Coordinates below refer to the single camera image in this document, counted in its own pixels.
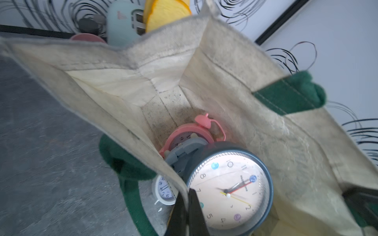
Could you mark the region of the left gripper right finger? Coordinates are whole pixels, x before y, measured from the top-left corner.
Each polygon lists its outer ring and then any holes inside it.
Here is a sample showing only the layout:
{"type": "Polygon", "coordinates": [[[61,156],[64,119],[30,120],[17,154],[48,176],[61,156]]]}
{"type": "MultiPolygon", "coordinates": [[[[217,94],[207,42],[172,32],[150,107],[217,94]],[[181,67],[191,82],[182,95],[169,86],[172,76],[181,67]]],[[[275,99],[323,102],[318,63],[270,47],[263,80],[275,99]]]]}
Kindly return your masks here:
{"type": "Polygon", "coordinates": [[[378,191],[354,187],[342,194],[354,220],[361,228],[378,229],[378,191]]]}

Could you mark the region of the pink twin bell clock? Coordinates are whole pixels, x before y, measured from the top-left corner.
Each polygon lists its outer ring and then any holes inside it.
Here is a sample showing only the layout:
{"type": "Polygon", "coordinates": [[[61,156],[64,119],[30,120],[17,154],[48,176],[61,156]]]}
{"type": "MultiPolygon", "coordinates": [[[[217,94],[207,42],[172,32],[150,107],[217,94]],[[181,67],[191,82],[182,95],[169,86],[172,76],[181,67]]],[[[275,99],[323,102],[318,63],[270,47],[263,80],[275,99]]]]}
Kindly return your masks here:
{"type": "Polygon", "coordinates": [[[226,133],[220,123],[217,120],[210,118],[209,114],[206,113],[205,115],[196,116],[194,123],[183,124],[176,128],[167,138],[165,144],[160,149],[159,154],[166,159],[166,153],[172,151],[186,140],[197,137],[205,139],[210,144],[226,141],[226,133]],[[222,132],[222,137],[215,138],[211,134],[210,128],[212,123],[215,123],[218,126],[219,130],[222,132]]]}

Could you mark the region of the blue round beige clock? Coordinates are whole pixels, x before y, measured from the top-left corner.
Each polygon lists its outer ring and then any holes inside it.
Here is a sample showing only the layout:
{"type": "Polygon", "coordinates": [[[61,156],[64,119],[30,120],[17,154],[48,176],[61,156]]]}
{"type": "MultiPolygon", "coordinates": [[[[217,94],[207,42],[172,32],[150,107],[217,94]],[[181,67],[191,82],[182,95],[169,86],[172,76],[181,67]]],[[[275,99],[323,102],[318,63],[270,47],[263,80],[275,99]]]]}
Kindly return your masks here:
{"type": "Polygon", "coordinates": [[[196,191],[212,236],[249,236],[272,207],[268,169],[255,154],[232,142],[215,142],[194,151],[183,180],[196,191]]]}

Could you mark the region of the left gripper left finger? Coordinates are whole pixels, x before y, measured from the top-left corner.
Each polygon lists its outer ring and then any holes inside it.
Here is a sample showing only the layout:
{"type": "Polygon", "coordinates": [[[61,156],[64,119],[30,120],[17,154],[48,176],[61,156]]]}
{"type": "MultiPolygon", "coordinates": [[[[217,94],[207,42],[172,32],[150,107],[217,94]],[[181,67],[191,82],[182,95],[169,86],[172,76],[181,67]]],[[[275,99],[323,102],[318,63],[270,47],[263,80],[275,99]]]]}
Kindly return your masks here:
{"type": "Polygon", "coordinates": [[[184,199],[179,193],[164,235],[210,236],[196,191],[190,189],[187,197],[189,204],[186,208],[184,199]]]}

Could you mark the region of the cream canvas tote bag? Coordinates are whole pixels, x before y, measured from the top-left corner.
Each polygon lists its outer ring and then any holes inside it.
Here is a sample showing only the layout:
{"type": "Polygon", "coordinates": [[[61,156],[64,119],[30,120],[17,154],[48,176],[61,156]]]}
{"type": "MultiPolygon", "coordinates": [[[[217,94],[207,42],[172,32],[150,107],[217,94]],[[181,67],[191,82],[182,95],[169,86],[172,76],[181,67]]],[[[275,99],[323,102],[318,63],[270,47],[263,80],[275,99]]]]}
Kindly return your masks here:
{"type": "Polygon", "coordinates": [[[378,187],[378,170],[324,108],[278,115],[257,92],[285,73],[253,42],[211,16],[193,16],[125,49],[71,40],[1,38],[13,58],[68,110],[142,163],[167,174],[158,155],[168,130],[207,112],[230,139],[268,167],[273,211],[256,236],[375,236],[360,228],[342,192],[378,187]]]}

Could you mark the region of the light blue square clock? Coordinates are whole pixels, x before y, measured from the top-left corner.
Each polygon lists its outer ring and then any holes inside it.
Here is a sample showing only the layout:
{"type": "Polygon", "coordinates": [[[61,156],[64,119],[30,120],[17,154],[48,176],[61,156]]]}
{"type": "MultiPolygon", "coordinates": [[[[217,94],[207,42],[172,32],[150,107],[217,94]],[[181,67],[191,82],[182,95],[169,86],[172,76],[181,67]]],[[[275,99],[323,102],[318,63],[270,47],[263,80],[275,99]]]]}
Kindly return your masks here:
{"type": "Polygon", "coordinates": [[[182,178],[185,175],[186,165],[193,153],[208,144],[203,138],[190,138],[170,151],[165,158],[165,162],[182,178]]]}

